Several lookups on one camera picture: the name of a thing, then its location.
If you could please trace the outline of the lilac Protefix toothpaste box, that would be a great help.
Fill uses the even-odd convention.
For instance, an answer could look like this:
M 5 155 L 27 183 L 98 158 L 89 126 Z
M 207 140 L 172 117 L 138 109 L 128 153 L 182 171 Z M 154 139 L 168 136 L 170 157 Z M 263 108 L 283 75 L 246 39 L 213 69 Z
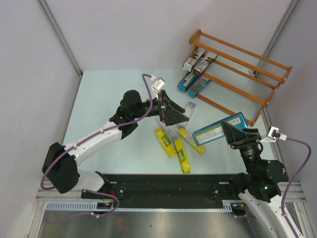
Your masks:
M 187 116 L 189 119 L 191 118 L 194 110 L 195 110 L 195 107 L 196 107 L 196 103 L 193 103 L 193 102 L 188 102 L 186 108 L 185 108 L 185 116 Z M 186 126 L 188 125 L 189 121 L 186 121 L 186 122 L 183 122 L 182 123 L 182 127 L 183 128 L 186 128 Z

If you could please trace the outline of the lilac text-side toothpaste box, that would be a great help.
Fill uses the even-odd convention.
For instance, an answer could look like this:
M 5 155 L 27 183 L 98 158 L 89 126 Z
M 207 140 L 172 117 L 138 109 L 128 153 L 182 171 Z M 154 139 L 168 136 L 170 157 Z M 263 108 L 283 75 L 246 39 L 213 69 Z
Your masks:
M 163 122 L 161 122 L 160 120 L 158 120 L 158 124 L 160 126 L 160 128 L 165 132 L 165 134 L 167 135 L 167 137 L 169 138 L 170 141 L 175 141 L 178 136 L 175 133 L 174 129 L 172 126 L 166 126 Z

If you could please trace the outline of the white blue R&O box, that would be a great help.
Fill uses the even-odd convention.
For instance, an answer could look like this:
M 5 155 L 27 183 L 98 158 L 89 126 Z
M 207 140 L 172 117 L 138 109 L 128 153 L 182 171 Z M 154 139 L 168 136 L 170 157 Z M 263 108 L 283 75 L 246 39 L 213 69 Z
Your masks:
M 201 91 L 208 85 L 210 80 L 205 77 L 201 77 L 195 81 L 195 83 L 189 88 L 188 95 L 195 98 Z

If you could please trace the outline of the blue toothpaste box with barcode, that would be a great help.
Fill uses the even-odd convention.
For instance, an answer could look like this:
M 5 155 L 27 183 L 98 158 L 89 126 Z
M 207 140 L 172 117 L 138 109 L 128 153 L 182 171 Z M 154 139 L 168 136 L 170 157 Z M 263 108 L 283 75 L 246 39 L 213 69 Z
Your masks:
M 195 75 L 193 72 L 190 72 L 188 75 L 186 75 L 178 84 L 177 88 L 178 90 L 182 92 L 186 92 L 190 89 L 193 84 L 200 79 L 199 76 Z

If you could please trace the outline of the silver black R&O charcoal box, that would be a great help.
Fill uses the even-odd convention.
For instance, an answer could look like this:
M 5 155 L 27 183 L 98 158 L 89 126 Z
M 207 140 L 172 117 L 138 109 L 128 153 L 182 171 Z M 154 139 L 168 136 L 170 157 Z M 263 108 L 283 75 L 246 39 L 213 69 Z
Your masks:
M 186 71 L 191 71 L 192 67 L 198 62 L 198 60 L 206 51 L 207 50 L 202 47 L 196 48 L 196 50 L 183 63 L 183 69 Z

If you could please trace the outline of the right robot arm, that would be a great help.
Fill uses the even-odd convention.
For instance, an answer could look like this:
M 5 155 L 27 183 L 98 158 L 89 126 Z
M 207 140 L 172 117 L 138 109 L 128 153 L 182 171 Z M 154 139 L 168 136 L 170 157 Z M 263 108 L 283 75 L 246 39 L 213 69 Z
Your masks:
M 269 238 L 304 238 L 305 234 L 296 226 L 285 205 L 287 193 L 295 178 L 289 179 L 284 190 L 279 183 L 287 179 L 284 165 L 278 160 L 261 158 L 263 143 L 275 143 L 278 139 L 295 141 L 271 126 L 266 135 L 257 129 L 238 129 L 228 122 L 221 124 L 227 144 L 239 150 L 246 172 L 234 175 L 229 181 L 229 195 L 246 204 L 261 224 Z

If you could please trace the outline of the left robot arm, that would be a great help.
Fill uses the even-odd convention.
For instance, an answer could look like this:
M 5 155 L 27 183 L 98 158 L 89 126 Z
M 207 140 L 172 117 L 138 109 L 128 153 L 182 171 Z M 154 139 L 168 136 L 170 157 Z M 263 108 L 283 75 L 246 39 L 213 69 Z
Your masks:
M 129 136 L 145 117 L 158 116 L 165 126 L 189 121 L 185 109 L 172 101 L 165 90 L 146 101 L 136 90 L 125 92 L 116 113 L 100 129 L 68 145 L 52 144 L 47 152 L 42 173 L 52 188 L 64 194 L 79 184 L 79 166 L 106 145 Z

